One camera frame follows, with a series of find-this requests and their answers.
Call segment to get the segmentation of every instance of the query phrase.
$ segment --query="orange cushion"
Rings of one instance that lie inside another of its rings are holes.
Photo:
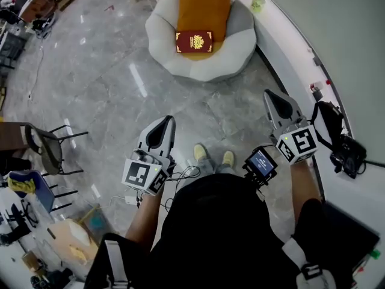
[[[179,0],[178,31],[212,31],[223,42],[231,0]]]

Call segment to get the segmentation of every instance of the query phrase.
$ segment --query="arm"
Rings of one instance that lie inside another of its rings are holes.
[[[304,203],[313,198],[321,201],[321,197],[306,161],[291,166],[291,183],[294,216],[297,223]]]
[[[163,189],[156,196],[143,195],[143,201],[126,233],[126,238],[138,243],[145,253],[151,251],[154,242]]]

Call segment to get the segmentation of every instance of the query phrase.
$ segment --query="white desk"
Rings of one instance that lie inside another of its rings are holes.
[[[250,8],[251,0],[240,1]],[[313,62],[312,49],[293,23],[271,0],[266,0],[262,11],[254,14],[254,19],[258,47],[269,60],[289,95],[310,118],[315,100],[309,85],[316,81],[325,83],[327,79],[322,69]],[[340,105],[329,85],[324,84],[322,94],[323,101]],[[330,141],[320,114],[315,127],[324,139]],[[330,150],[319,144],[315,158],[325,198],[377,231],[381,238],[385,237],[385,170],[368,166],[363,175],[351,179],[344,173],[334,173],[329,156]],[[355,277],[360,288],[374,288],[385,275],[385,245],[380,244],[377,249],[383,255],[378,260],[370,259],[365,271]]]

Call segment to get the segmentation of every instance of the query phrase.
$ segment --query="gray tile floor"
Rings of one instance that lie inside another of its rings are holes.
[[[110,5],[114,10],[105,10]],[[233,150],[236,171],[243,175],[243,161],[256,146],[268,142],[270,126],[262,93],[278,86],[257,53],[239,75],[223,82],[173,77],[147,50],[144,23],[150,12],[147,0],[136,4],[130,0],[76,0],[60,14],[46,40],[31,38],[17,69],[8,77],[6,120],[53,129],[68,119],[74,131],[90,132],[75,139],[76,148],[70,142],[64,144],[65,169],[81,167],[85,172],[49,177],[52,184],[75,188],[80,194],[67,199],[73,206],[52,213],[54,220],[81,216],[89,209],[86,201],[99,203],[107,206],[102,211],[113,229],[124,234],[136,207],[112,197],[134,194],[120,183],[125,158],[140,131],[166,114],[176,119],[171,154],[182,168],[194,164],[193,146],[201,142],[216,162],[226,149]],[[133,70],[143,81],[140,89]],[[289,166],[274,150],[272,155],[279,174],[263,193],[273,230],[287,239],[294,228]],[[35,155],[30,157],[35,168],[41,169]],[[101,197],[91,190],[92,185]],[[174,188],[174,182],[167,183],[163,203]],[[235,197],[229,208],[238,204],[242,199]],[[161,208],[160,226],[166,215]]]

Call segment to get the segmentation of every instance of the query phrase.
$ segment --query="red passport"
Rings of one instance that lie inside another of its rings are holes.
[[[212,52],[211,31],[177,31],[176,52]]]

